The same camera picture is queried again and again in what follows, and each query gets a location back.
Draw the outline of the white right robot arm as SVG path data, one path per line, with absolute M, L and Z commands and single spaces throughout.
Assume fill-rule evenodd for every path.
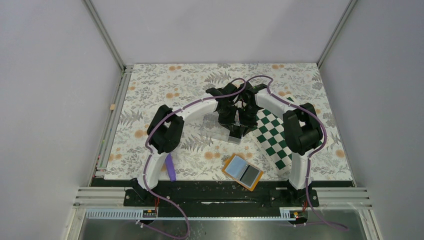
M 261 132 L 261 139 L 266 142 L 276 141 L 280 135 L 285 145 L 291 151 L 291 172 L 288 178 L 293 187 L 287 191 L 287 201 L 293 206 L 301 205 L 306 199 L 310 179 L 310 158 L 320 151 L 327 141 L 327 133 L 323 123 L 318 119 L 315 108 L 310 103 L 296 105 L 289 100 L 278 97 L 271 92 L 270 86 L 261 83 L 252 86 L 243 83 L 240 86 L 241 101 L 239 122 L 242 127 L 257 129 Z M 258 125 L 258 113 L 269 111 L 281 119 L 282 130 L 269 120 L 262 126 Z

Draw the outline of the orange leather card holder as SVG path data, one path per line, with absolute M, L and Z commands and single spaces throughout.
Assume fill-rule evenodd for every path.
M 261 177 L 263 176 L 264 172 L 262 170 L 260 170 L 260 174 L 257 176 L 257 179 L 255 180 L 255 182 L 253 183 L 253 185 L 248 188 L 247 186 L 245 186 L 244 184 L 242 184 L 240 182 L 240 178 L 242 176 L 242 174 L 245 172 L 246 168 L 248 166 L 253 166 L 255 168 L 257 168 L 258 170 L 260 170 L 258 167 L 256 167 L 255 165 L 249 163 L 248 161 L 246 161 L 244 158 L 242 158 L 241 156 L 237 155 L 237 154 L 233 154 L 229 159 L 227 159 L 224 162 L 224 166 L 221 169 L 221 171 L 228 176 L 229 178 L 231 178 L 232 180 L 234 180 L 235 182 L 237 182 L 239 185 L 241 185 L 243 188 L 247 189 L 248 191 L 252 192 L 257 184 L 259 183 Z

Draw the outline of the clear acrylic card box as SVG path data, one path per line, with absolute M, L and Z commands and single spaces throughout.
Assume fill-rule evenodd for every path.
M 205 114 L 200 127 L 200 134 L 214 140 L 239 145 L 242 140 L 240 138 L 230 136 L 230 130 L 219 124 L 218 117 L 219 115 L 216 112 Z

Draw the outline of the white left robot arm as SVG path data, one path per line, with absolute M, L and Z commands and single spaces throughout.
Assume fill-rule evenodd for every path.
M 186 122 L 202 115 L 217 112 L 218 123 L 239 139 L 244 136 L 241 127 L 236 125 L 236 100 L 247 87 L 244 81 L 240 87 L 233 82 L 223 88 L 210 88 L 200 99 L 178 109 L 167 105 L 158 108 L 147 130 L 145 147 L 150 154 L 143 167 L 141 176 L 137 177 L 141 186 L 136 192 L 136 199 L 144 206 L 152 204 L 155 192 L 152 190 L 159 182 L 159 172 L 166 157 L 180 144 Z

